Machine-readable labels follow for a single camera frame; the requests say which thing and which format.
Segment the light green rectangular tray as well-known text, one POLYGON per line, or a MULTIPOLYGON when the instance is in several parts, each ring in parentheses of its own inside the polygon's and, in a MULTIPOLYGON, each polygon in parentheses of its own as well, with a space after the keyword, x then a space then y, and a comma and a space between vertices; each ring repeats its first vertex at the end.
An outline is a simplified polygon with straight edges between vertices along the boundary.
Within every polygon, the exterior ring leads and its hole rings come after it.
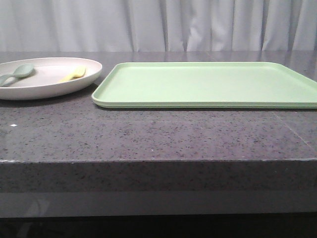
POLYGON ((317 84, 273 62, 126 62, 92 100, 114 109, 315 109, 317 84))

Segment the white round plate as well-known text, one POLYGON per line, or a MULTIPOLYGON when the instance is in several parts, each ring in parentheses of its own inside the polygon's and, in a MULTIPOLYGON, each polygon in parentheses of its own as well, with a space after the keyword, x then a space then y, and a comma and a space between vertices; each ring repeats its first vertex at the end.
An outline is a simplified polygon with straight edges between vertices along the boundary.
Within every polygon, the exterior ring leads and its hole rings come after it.
POLYGON ((90 86, 102 70, 102 64, 91 59, 57 57, 5 62, 0 65, 0 74, 13 73, 26 63, 34 65, 32 74, 23 79, 9 78, 0 88, 2 100, 45 99, 73 93, 90 86), (78 66, 86 68, 84 76, 59 82, 78 66))

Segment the yellow plastic fork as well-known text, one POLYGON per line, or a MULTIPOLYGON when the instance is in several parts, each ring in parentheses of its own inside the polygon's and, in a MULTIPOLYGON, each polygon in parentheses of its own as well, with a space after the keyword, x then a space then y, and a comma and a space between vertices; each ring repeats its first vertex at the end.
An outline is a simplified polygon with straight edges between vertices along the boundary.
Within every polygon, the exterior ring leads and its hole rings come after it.
POLYGON ((85 66, 78 66, 74 69, 74 71, 72 73, 68 74, 67 76, 65 76, 64 78, 59 80, 58 82, 67 82, 67 81, 70 81, 74 78, 80 78, 80 77, 84 76, 85 73, 86 73, 86 67, 85 66))

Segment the grey pleated curtain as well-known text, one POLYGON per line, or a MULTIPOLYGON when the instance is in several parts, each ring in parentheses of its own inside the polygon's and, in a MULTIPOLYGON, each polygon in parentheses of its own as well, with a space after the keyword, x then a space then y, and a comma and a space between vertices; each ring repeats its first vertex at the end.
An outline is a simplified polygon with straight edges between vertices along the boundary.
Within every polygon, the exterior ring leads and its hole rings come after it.
POLYGON ((314 0, 3 0, 3 52, 315 50, 314 0))

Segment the pale green plastic spoon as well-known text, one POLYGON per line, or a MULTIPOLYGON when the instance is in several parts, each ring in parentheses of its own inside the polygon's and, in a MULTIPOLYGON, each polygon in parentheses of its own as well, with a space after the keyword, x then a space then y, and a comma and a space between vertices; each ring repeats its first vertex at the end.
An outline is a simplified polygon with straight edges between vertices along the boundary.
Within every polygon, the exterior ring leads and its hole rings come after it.
POLYGON ((34 65, 27 63, 20 65, 13 73, 4 74, 0 77, 0 86, 7 87, 17 83, 21 79, 29 77, 34 71, 34 65))

